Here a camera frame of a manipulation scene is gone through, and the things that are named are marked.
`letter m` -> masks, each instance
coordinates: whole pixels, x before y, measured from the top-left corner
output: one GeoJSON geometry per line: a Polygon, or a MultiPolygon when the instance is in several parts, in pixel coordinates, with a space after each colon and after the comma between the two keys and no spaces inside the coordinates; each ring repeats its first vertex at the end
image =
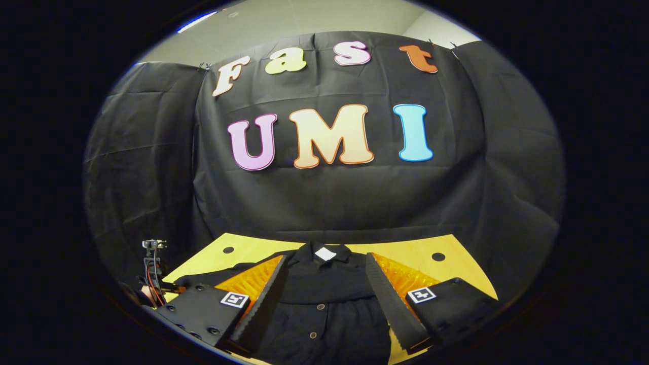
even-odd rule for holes
{"type": "Polygon", "coordinates": [[[344,164],[364,164],[374,159],[367,147],[365,137],[365,115],[367,107],[360,104],[345,105],[331,128],[314,109],[302,109],[289,115],[297,129],[298,157],[293,165],[298,169],[318,166],[320,159],[313,155],[313,146],[318,148],[326,163],[336,158],[338,147],[343,142],[340,162],[344,164]]]}

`shirt collar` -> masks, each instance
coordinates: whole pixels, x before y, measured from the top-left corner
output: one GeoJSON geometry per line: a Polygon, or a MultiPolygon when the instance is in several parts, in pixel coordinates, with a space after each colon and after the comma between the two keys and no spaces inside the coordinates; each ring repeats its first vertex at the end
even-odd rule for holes
{"type": "Polygon", "coordinates": [[[325,247],[327,250],[336,254],[333,258],[331,258],[330,261],[336,260],[346,262],[349,256],[352,254],[352,251],[345,245],[324,245],[320,242],[309,242],[307,244],[304,244],[297,250],[297,252],[295,252],[293,260],[295,262],[316,261],[322,263],[324,262],[324,260],[315,254],[322,247],[325,247]]]}

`black cable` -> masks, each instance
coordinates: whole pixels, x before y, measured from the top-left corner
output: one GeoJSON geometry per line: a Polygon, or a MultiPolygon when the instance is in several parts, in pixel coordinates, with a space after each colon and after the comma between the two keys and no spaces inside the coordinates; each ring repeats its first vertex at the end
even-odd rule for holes
{"type": "Polygon", "coordinates": [[[158,252],[158,244],[153,248],[153,273],[155,274],[156,277],[156,283],[158,283],[158,289],[160,289],[160,294],[161,294],[161,299],[162,299],[162,304],[167,304],[167,301],[164,299],[164,293],[162,292],[162,284],[160,284],[160,280],[158,279],[158,268],[156,265],[158,264],[158,261],[156,260],[156,254],[158,252]]]}

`red cable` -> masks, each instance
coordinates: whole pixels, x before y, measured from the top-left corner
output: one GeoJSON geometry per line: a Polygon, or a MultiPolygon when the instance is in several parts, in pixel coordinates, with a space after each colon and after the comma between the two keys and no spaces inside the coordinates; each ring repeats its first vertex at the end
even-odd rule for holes
{"type": "MultiPolygon", "coordinates": [[[[147,266],[147,277],[149,278],[149,290],[151,290],[151,272],[149,271],[149,267],[147,266]]],[[[164,302],[162,299],[160,299],[160,296],[158,295],[158,291],[156,290],[156,287],[153,287],[153,292],[156,294],[156,297],[160,301],[161,305],[164,305],[164,302]]]]}

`orange soft pad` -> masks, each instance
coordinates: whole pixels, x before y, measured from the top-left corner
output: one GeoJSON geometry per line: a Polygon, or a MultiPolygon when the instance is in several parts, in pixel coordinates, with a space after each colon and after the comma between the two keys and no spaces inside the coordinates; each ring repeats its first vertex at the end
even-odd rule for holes
{"type": "Polygon", "coordinates": [[[251,267],[215,286],[215,288],[227,292],[245,294],[250,297],[250,305],[241,317],[243,319],[254,305],[254,302],[259,298],[259,295],[262,293],[263,288],[268,283],[280,260],[282,260],[282,255],[251,267]]]}
{"type": "Polygon", "coordinates": [[[390,284],[392,284],[392,287],[399,295],[399,298],[401,298],[408,309],[410,309],[410,312],[412,312],[412,314],[417,317],[415,311],[412,310],[412,308],[406,301],[406,295],[410,290],[439,284],[441,283],[441,281],[433,279],[423,272],[410,268],[397,261],[390,260],[387,257],[377,255],[373,252],[371,254],[378,265],[381,267],[381,270],[383,270],[383,273],[386,275],[387,279],[390,280],[390,284]]]}

